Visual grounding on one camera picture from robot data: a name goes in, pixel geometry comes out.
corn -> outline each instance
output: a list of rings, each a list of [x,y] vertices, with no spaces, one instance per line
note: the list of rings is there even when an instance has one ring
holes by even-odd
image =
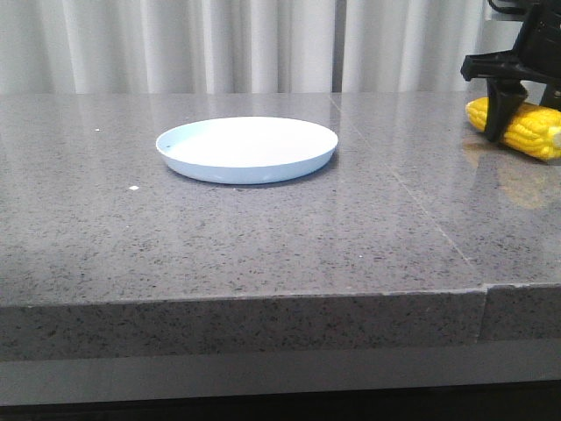
[[[483,96],[465,106],[470,123],[482,132],[488,104],[489,99]],[[543,161],[561,158],[561,112],[523,103],[508,125],[502,142]]]

corn cob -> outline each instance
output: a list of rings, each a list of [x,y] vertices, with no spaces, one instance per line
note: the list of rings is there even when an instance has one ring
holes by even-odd
[[[484,131],[489,99],[471,101],[465,107],[470,123]],[[561,112],[523,103],[507,127],[502,142],[517,151],[547,161],[561,158]]]

plate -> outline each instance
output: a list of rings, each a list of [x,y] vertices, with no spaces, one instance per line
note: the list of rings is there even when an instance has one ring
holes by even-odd
[[[292,118],[216,118],[162,133],[156,148],[179,174],[205,182],[281,182],[323,167],[337,135]]]

white curtain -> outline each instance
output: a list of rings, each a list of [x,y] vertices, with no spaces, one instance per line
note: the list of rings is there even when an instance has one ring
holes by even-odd
[[[0,0],[0,93],[465,90],[485,0]]]

dark floor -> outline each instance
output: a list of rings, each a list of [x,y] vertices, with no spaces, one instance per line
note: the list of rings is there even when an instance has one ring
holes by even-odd
[[[0,421],[325,418],[561,421],[561,381],[0,408]]]

